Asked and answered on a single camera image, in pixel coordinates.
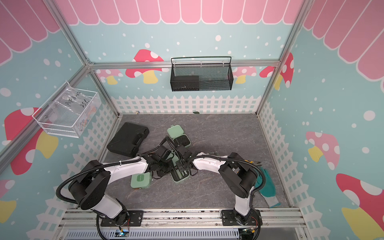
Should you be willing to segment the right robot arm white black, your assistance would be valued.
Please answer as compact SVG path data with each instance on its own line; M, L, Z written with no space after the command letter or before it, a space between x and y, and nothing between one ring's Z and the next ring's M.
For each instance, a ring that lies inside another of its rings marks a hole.
M210 171L219 174L235 195L232 211L222 211L223 224L240 226L263 225L261 214L253 208L253 197L266 184L266 175L260 164L243 159L237 153L228 156L193 154L180 145L175 150L184 170Z

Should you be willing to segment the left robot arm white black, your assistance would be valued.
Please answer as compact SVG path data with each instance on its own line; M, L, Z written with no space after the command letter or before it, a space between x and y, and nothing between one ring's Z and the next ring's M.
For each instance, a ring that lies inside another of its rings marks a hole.
M137 174L158 172L168 174L173 168L171 150L159 146L151 153L138 155L129 160L102 164L97 160L87 163L80 173L64 180L56 189L62 201L77 204L82 210L92 210L116 225L130 219L128 210L117 199L106 194L107 186L119 179Z

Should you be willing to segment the green clipper case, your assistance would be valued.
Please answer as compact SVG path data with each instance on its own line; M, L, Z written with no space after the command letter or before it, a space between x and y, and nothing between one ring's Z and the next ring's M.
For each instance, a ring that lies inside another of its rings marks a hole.
M180 125L172 125L167 129L167 133L176 146L182 145L188 148L191 145L190 139Z
M146 189L152 182L152 173L135 174L131 176L132 189Z
M178 158L176 153L171 152L169 158L171 159L170 165L172 166L170 174L175 183L190 177L191 172L183 167L182 161Z

